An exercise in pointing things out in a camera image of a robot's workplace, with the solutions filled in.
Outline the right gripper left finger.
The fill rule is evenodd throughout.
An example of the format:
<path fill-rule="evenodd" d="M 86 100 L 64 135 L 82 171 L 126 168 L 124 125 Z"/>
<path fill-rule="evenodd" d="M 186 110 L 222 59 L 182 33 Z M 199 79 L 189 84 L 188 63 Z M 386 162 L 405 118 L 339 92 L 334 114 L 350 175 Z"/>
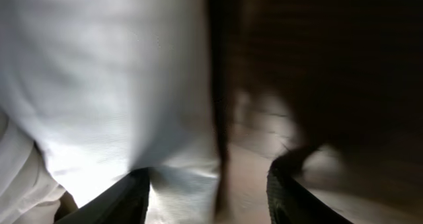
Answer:
<path fill-rule="evenodd" d="M 57 224 L 144 224 L 149 187 L 149 171 L 135 170 Z"/>

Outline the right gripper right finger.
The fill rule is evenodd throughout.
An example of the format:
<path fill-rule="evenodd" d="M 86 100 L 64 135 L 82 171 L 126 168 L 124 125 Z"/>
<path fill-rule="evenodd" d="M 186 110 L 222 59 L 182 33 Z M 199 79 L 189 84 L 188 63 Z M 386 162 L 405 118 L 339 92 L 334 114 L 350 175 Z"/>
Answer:
<path fill-rule="evenodd" d="M 293 178 L 315 150 L 300 147 L 279 156 L 270 165 L 266 193 L 271 224 L 352 224 Z"/>

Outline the white t-shirt black print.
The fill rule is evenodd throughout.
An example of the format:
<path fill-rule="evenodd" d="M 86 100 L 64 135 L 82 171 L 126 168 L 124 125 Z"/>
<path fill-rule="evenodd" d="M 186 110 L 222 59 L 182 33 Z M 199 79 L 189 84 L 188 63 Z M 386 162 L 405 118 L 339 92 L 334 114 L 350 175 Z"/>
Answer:
<path fill-rule="evenodd" d="M 206 0 L 1 0 L 1 222 L 141 169 L 138 223 L 212 223 L 210 93 Z"/>

